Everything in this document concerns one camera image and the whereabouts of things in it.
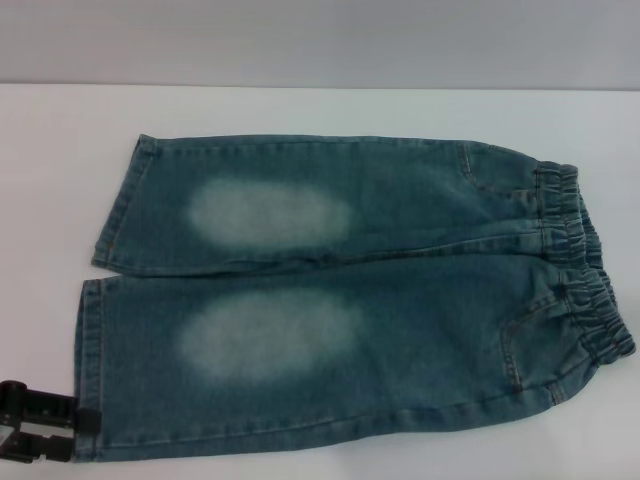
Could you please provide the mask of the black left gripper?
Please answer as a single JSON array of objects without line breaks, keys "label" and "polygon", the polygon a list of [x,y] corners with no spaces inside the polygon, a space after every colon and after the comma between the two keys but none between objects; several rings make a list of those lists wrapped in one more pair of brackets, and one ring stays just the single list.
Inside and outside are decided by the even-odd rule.
[{"label": "black left gripper", "polygon": [[1,448],[2,449],[72,449],[74,439],[42,436],[21,430],[23,423],[75,430],[79,435],[98,435],[102,413],[77,408],[73,396],[32,390],[26,384],[1,382]]}]

